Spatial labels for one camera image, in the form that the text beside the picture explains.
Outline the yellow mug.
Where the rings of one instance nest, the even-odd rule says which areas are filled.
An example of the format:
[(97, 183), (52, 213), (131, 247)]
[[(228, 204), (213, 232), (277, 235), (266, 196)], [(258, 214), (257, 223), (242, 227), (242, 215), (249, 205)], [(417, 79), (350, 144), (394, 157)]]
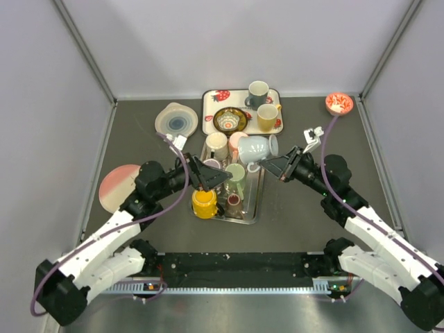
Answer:
[(212, 219), (225, 214), (224, 208), (218, 202), (215, 190), (195, 190), (191, 197), (191, 206), (195, 216), (200, 219)]

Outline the green mug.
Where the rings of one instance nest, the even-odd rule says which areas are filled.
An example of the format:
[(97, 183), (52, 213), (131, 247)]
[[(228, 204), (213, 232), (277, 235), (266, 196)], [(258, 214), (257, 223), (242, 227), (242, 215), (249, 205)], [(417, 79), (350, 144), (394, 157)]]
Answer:
[(225, 190), (229, 194), (237, 194), (244, 200), (244, 189), (246, 186), (246, 169), (239, 163), (231, 163), (224, 169), (232, 174), (232, 177), (224, 184)]

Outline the light blue mug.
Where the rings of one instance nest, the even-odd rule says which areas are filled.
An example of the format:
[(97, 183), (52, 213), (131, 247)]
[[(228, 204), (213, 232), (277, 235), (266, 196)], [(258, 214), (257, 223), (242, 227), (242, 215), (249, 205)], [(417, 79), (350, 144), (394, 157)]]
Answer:
[(278, 151), (278, 139), (275, 135), (241, 137), (238, 141), (239, 159), (249, 173), (258, 172), (259, 162), (269, 156), (276, 157)]

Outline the small brown mug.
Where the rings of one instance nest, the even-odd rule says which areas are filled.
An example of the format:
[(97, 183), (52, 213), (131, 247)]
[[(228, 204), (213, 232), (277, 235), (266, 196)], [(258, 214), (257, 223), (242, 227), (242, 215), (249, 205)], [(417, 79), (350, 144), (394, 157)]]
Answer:
[(230, 194), (227, 197), (225, 215), (234, 219), (243, 218), (243, 202), (237, 194)]

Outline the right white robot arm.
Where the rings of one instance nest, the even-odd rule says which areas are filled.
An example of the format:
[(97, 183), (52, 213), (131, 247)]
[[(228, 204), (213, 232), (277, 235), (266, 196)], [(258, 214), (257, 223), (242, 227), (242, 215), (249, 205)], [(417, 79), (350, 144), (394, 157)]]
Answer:
[(324, 213), (370, 247), (367, 252), (344, 238), (329, 241), (323, 258), (329, 273), (357, 275), (388, 295), (420, 329), (443, 330), (443, 265), (378, 216), (350, 186), (352, 173), (340, 155), (327, 155), (317, 164), (295, 146), (259, 165), (282, 182), (298, 180), (322, 194)]

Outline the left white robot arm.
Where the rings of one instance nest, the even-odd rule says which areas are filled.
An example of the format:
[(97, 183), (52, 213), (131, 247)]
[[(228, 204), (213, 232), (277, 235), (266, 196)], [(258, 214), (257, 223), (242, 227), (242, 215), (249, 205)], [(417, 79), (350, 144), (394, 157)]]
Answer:
[(188, 186), (211, 191), (232, 178), (229, 171), (208, 166), (195, 155), (180, 154), (165, 171), (156, 161), (140, 166), (135, 188), (116, 212), (81, 245), (55, 262), (44, 260), (35, 271), (31, 306), (42, 306), (60, 326), (76, 321), (102, 291), (131, 275), (150, 275), (157, 258), (148, 245), (134, 243), (116, 254), (128, 240), (167, 213), (160, 201)]

